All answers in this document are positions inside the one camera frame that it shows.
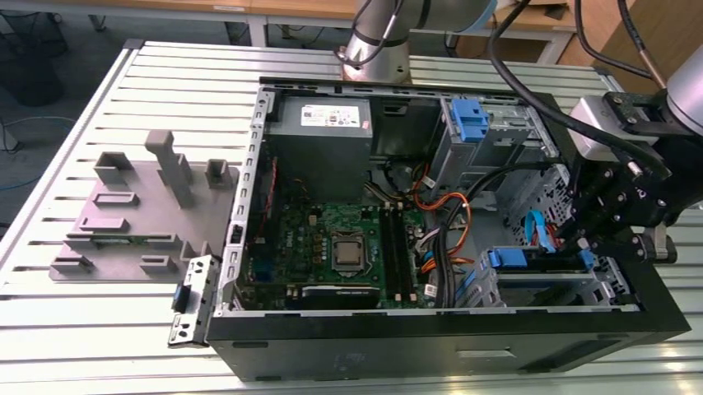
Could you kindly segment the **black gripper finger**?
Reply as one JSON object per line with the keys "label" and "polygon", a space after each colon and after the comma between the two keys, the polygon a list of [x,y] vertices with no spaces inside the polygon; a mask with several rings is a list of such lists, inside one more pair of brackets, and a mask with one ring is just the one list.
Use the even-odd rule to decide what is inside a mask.
{"label": "black gripper finger", "polygon": [[593,252],[624,252],[624,229],[613,220],[623,202],[619,184],[623,166],[616,163],[575,163],[569,173],[569,245]]}
{"label": "black gripper finger", "polygon": [[644,241],[644,234],[635,233],[621,222],[587,224],[581,227],[581,237],[596,256],[611,258],[617,263],[641,263],[651,258],[652,247]]}

